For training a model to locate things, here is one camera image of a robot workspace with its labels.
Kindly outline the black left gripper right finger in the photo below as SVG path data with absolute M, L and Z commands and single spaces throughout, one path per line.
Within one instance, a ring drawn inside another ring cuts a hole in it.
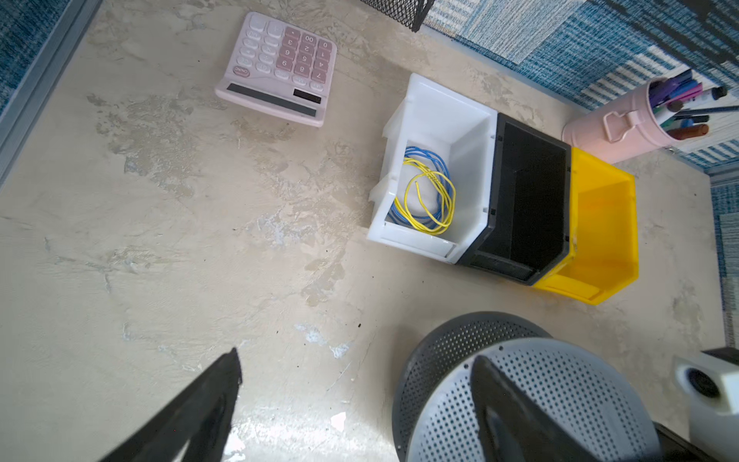
M 470 383 L 486 461 L 596 459 L 489 358 L 475 358 Z

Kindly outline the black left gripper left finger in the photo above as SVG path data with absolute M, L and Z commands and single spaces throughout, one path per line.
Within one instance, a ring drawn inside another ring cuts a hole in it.
M 105 461 L 219 461 L 231 431 L 242 369 L 236 348 L 219 356 L 186 389 Z

